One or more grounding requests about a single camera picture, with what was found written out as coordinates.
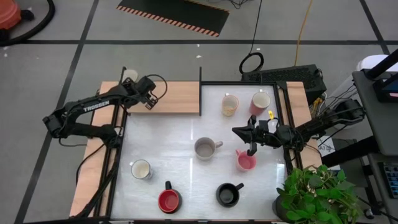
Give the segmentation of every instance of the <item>gray floor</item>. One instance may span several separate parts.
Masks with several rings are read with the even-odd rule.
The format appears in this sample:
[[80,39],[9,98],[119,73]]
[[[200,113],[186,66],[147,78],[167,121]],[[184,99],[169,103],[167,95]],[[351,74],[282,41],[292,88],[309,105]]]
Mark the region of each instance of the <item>gray floor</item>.
[[[17,0],[31,9],[37,20],[21,24],[13,36],[36,25],[47,13],[43,0]],[[41,119],[55,109],[66,77],[73,77],[66,101],[91,96],[103,80],[117,80],[121,67],[139,74],[158,73],[168,80],[196,80],[199,66],[204,80],[239,80],[238,65],[250,50],[249,44],[228,44],[223,40],[251,40],[259,1],[249,1],[240,10],[228,2],[213,5],[231,14],[218,38],[168,26],[161,22],[121,12],[120,0],[54,0],[53,21],[30,44],[0,49],[0,217],[12,223],[20,208],[46,135]],[[255,51],[265,57],[263,69],[289,67],[294,63],[295,40],[309,0],[263,0]],[[366,0],[384,40],[398,43],[395,0]],[[82,46],[79,42],[90,10],[96,6],[87,40],[102,40]],[[298,64],[316,64],[323,70],[328,93],[348,77],[356,64],[368,55],[383,54],[359,0],[315,0],[303,32]],[[54,44],[51,40],[75,40]],[[110,42],[107,40],[154,40]],[[197,40],[189,44],[161,44],[157,40]],[[206,41],[217,40],[210,44]],[[346,40],[353,40],[347,45]],[[76,52],[78,44],[82,51]],[[390,52],[398,48],[389,45]],[[73,59],[76,69],[71,67]],[[248,62],[246,70],[256,66]],[[81,118],[89,122],[90,115]],[[84,142],[82,138],[67,143]],[[84,147],[64,148],[52,141],[25,216],[25,222],[67,218],[75,191],[75,171]]]

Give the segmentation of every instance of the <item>metal stand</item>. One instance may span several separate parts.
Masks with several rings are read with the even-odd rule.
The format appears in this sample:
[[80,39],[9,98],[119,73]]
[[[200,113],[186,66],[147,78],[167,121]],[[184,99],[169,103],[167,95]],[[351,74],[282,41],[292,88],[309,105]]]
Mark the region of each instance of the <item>metal stand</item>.
[[352,159],[367,156],[369,153],[379,152],[379,146],[374,136],[360,140],[359,142],[347,146],[339,151],[335,151],[322,157],[322,163],[327,167],[333,167]]

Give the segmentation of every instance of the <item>wooden table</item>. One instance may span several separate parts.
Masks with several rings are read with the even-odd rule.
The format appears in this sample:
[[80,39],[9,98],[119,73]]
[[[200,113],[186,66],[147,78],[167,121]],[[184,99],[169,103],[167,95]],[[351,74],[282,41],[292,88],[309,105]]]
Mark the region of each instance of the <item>wooden table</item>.
[[[107,92],[111,87],[117,85],[117,82],[103,82],[100,88],[100,93]],[[290,105],[292,108],[293,119],[296,126],[299,126],[307,121],[311,120],[310,110],[307,104],[307,97],[305,96],[305,90],[303,83],[301,82],[287,82],[287,90],[289,93]],[[285,101],[283,92],[279,91],[280,102],[282,105],[282,116],[284,121],[288,121],[287,112],[285,108]],[[110,124],[112,120],[114,106],[107,106],[96,110],[92,125],[101,126],[103,124]],[[117,125],[121,124],[123,111],[119,110]],[[309,146],[318,148],[316,140],[312,139],[307,143]],[[85,151],[85,157],[90,155],[98,147],[102,145],[100,139],[94,138],[89,139]],[[81,167],[79,181],[76,186],[75,196],[73,198],[72,207],[70,209],[70,216],[79,213],[84,206],[90,201],[94,193],[97,191],[101,171],[103,167],[105,157],[105,148],[97,152],[94,156],[88,159]],[[110,157],[109,169],[113,163],[113,155]],[[322,160],[319,153],[311,147],[305,147],[301,152],[303,166],[307,167],[310,165],[320,166]],[[108,201],[109,186],[103,195],[103,201],[101,206],[100,215],[105,215],[106,204]]]

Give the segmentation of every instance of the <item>potted plant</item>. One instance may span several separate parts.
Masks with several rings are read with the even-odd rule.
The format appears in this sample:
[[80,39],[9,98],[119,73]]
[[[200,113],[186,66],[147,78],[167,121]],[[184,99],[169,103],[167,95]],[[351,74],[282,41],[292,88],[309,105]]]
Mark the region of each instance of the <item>potted plant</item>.
[[293,170],[284,190],[277,188],[274,213],[288,223],[355,223],[361,210],[344,171],[335,175],[326,166],[314,168]]

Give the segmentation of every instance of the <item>black metal frame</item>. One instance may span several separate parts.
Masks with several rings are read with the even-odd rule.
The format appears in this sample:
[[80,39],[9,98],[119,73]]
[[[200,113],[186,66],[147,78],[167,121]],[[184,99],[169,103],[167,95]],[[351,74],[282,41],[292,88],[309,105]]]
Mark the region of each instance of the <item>black metal frame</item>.
[[[123,78],[123,73],[125,71],[125,67],[123,67],[122,73],[121,73],[121,78],[119,83],[121,82]],[[292,109],[290,106],[290,100],[289,100],[289,94],[287,91],[287,85],[286,82],[244,82],[244,81],[202,81],[201,79],[201,67],[199,71],[199,115],[201,116],[201,101],[202,101],[202,90],[201,87],[204,85],[270,85],[274,89],[274,96],[275,96],[275,102],[276,102],[276,107],[277,107],[277,114],[278,118],[281,124],[286,124],[284,122],[283,118],[283,113],[282,113],[282,107],[281,107],[281,102],[280,102],[280,97],[279,97],[279,88],[282,89],[283,94],[284,94],[284,100],[285,100],[285,105],[286,105],[286,110],[287,110],[287,116],[289,119],[289,124],[294,127],[294,119],[293,119],[293,114],[292,114]],[[113,117],[112,117],[112,125],[115,127],[116,122],[118,119],[118,114],[119,114],[119,106],[114,107],[113,111]],[[104,182],[104,179],[106,177],[106,174],[108,173],[108,168],[109,168],[109,159],[111,157],[111,152],[112,150],[116,150],[115,153],[115,160],[114,162],[117,163],[119,167],[119,162],[120,162],[120,155],[122,148],[123,148],[123,139],[124,139],[124,133],[125,133],[125,127],[126,127],[126,121],[127,121],[127,113],[123,111],[123,117],[121,121],[121,128],[123,128],[123,135],[121,136],[121,145],[119,148],[116,149],[106,149],[105,153],[105,158],[103,162],[103,167],[102,167],[102,172],[101,172],[101,178],[99,184]],[[299,152],[296,152],[295,154],[295,161],[297,164],[297,167],[299,169],[303,169],[302,167],[302,160]],[[72,218],[72,219],[67,219],[67,220],[53,220],[53,221],[47,221],[47,222],[35,222],[35,224],[62,224],[62,223],[73,223],[73,224],[99,224],[99,223],[109,223],[111,221],[122,221],[120,219],[111,219],[111,211],[113,207],[113,198],[114,198],[114,193],[115,193],[115,186],[116,186],[116,181],[117,181],[117,176],[118,176],[118,170],[116,171],[116,175],[112,179],[110,183],[110,190],[109,190],[109,197],[106,205],[106,213],[105,216],[100,217],[100,210],[101,210],[101,204],[103,201],[103,198],[101,197],[100,200],[98,200],[93,217],[90,218]],[[134,223],[144,223],[144,224],[149,224],[149,223],[164,223],[164,224],[171,224],[171,223],[180,223],[180,224],[200,224],[200,223],[213,223],[213,224],[226,224],[226,223],[235,223],[235,224],[251,224],[251,223],[261,223],[261,224],[272,224],[275,221],[255,221],[255,220],[248,220],[248,221],[217,221],[217,220],[134,220]]]

